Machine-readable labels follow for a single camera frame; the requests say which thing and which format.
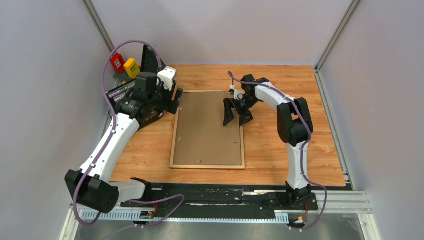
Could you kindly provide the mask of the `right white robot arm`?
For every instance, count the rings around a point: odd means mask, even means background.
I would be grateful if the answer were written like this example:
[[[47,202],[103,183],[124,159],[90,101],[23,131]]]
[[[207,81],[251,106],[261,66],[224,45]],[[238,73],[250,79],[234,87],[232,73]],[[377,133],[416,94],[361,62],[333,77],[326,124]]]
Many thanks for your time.
[[[233,121],[235,115],[238,115],[241,127],[251,122],[254,118],[250,109],[258,102],[275,110],[278,136],[285,143],[288,156],[286,185],[289,189],[285,201],[290,208],[298,209],[311,195],[306,162],[314,129],[306,99],[294,98],[277,89],[268,79],[256,79],[251,74],[239,80],[242,89],[237,90],[234,84],[237,79],[231,72],[228,75],[232,82],[229,86],[232,97],[223,100],[223,126]]]

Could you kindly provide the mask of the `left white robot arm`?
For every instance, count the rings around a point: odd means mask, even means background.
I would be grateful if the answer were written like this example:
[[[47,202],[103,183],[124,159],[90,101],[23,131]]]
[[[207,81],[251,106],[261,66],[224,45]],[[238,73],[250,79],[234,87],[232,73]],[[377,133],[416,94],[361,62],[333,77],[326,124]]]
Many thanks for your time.
[[[140,206],[153,201],[152,184],[132,177],[128,181],[111,181],[115,165],[131,137],[154,122],[153,113],[176,114],[183,89],[176,88],[177,71],[165,67],[158,73],[141,72],[134,87],[116,103],[115,117],[90,158],[79,170],[69,170],[65,183],[75,203],[103,214],[116,204],[135,200]]]

